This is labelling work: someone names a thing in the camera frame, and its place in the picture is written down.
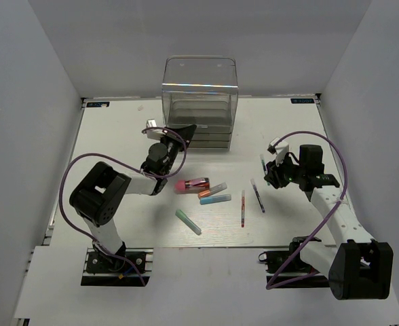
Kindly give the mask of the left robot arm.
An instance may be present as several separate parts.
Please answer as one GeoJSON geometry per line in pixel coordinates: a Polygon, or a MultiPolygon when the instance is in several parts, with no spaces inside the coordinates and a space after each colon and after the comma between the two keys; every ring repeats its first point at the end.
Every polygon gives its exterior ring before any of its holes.
{"type": "Polygon", "coordinates": [[[126,262],[126,246],[113,220],[123,197],[160,193],[172,175],[177,155],[186,152],[196,129],[195,124],[163,129],[147,126],[143,132],[157,142],[150,146],[138,170],[127,175],[105,162],[97,162],[72,191],[69,204],[89,227],[94,246],[103,253],[102,262],[108,269],[118,271],[126,262]]]}

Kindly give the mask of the orange capped highlighter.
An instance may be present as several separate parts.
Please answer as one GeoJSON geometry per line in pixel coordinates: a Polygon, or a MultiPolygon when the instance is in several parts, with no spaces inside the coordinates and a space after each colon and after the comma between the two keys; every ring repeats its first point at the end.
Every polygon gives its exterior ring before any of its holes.
{"type": "Polygon", "coordinates": [[[226,183],[220,183],[218,185],[215,185],[213,187],[210,187],[209,189],[206,189],[206,190],[200,192],[197,195],[197,197],[199,199],[202,199],[202,198],[205,198],[205,197],[209,197],[209,196],[215,195],[215,194],[217,194],[217,193],[219,193],[219,192],[221,192],[223,190],[226,190],[226,189],[227,189],[227,184],[226,183]]]}

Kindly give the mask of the blue purple pen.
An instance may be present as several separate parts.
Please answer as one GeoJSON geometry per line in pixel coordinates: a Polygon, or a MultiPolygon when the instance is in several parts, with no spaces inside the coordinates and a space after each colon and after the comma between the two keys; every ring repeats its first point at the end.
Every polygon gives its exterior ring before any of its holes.
{"type": "Polygon", "coordinates": [[[254,180],[254,179],[251,179],[251,180],[250,180],[250,183],[251,183],[251,186],[252,186],[253,191],[254,191],[254,193],[255,193],[255,196],[256,196],[256,199],[257,199],[257,201],[258,201],[258,204],[259,204],[259,206],[260,206],[260,208],[261,208],[261,211],[262,211],[262,213],[265,213],[265,207],[264,207],[264,204],[263,204],[263,202],[262,202],[262,200],[261,200],[260,193],[259,193],[259,191],[258,191],[258,187],[257,187],[257,185],[256,185],[256,183],[255,183],[255,180],[254,180]]]}

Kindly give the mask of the blue capped highlighter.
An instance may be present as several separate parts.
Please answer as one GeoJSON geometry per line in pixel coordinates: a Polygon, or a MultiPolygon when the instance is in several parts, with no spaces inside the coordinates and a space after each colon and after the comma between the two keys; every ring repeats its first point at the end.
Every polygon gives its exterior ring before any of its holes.
{"type": "Polygon", "coordinates": [[[204,197],[199,200],[199,203],[201,205],[206,205],[206,204],[215,204],[215,203],[228,202],[228,201],[231,201],[231,194],[204,197]]]}

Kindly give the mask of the clear drawer organizer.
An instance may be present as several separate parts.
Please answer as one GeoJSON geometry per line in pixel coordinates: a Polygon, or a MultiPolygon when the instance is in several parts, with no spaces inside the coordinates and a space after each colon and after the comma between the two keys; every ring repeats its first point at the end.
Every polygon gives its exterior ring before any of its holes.
{"type": "Polygon", "coordinates": [[[166,60],[161,88],[166,126],[195,124],[192,148],[230,148],[239,95],[235,59],[171,56],[166,60]]]}

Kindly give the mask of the green capped highlighter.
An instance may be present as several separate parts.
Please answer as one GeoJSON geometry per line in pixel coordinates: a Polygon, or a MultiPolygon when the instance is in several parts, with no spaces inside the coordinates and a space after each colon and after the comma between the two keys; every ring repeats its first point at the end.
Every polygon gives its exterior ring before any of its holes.
{"type": "Polygon", "coordinates": [[[177,209],[175,215],[196,235],[200,235],[202,230],[180,209],[177,209]]]}

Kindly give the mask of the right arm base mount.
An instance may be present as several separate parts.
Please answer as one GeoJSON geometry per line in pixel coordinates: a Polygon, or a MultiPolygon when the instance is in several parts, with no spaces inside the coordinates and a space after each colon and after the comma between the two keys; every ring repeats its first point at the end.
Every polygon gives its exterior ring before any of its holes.
{"type": "MultiPolygon", "coordinates": [[[[306,236],[294,237],[286,250],[263,251],[259,254],[259,263],[267,266],[267,281],[271,279],[271,277],[278,271],[279,267],[290,257],[291,254],[293,254],[305,239],[306,236]]],[[[280,283],[290,280],[291,278],[306,276],[313,272],[315,272],[315,269],[311,265],[303,262],[300,255],[297,255],[278,275],[276,282],[280,283]]],[[[329,288],[329,284],[325,276],[317,274],[309,278],[281,285],[280,288],[329,288]]]]}

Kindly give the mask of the green pen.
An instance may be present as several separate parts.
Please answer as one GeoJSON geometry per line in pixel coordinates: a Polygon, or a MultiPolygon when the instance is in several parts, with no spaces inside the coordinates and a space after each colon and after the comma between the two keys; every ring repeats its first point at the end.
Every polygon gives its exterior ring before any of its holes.
{"type": "Polygon", "coordinates": [[[260,157],[261,164],[262,164],[263,174],[264,174],[264,176],[267,176],[268,171],[267,171],[267,166],[265,163],[264,155],[260,154],[259,157],[260,157]]]}

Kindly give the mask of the red pen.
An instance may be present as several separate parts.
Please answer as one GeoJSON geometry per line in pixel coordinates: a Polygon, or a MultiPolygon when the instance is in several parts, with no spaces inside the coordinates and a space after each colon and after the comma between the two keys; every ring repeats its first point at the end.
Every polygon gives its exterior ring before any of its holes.
{"type": "Polygon", "coordinates": [[[246,196],[245,196],[245,190],[242,190],[241,193],[241,227],[244,228],[245,226],[245,202],[246,202],[246,196]]]}

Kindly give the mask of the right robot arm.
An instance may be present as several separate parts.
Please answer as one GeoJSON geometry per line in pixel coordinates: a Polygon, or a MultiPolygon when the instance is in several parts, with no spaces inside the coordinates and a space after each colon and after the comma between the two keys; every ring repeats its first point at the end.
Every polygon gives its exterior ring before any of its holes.
{"type": "Polygon", "coordinates": [[[323,151],[319,145],[302,145],[299,159],[288,143],[273,140],[268,148],[275,160],[266,165],[265,180],[276,189],[295,183],[321,214],[321,225],[329,229],[336,247],[324,245],[315,236],[295,238],[280,267],[272,271],[268,288],[279,287],[278,275],[291,266],[307,275],[319,273],[328,280],[338,300],[385,300],[390,294],[393,250],[378,242],[364,229],[344,201],[343,188],[336,178],[324,172],[323,151]]]}

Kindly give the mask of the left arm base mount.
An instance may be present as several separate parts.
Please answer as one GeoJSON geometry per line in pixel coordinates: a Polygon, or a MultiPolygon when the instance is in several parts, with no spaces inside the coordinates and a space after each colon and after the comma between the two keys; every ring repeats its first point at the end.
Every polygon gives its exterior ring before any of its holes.
{"type": "Polygon", "coordinates": [[[88,249],[83,265],[81,286],[83,287],[142,287],[151,277],[153,249],[127,249],[125,256],[140,272],[143,282],[131,264],[108,259],[88,249]]]}

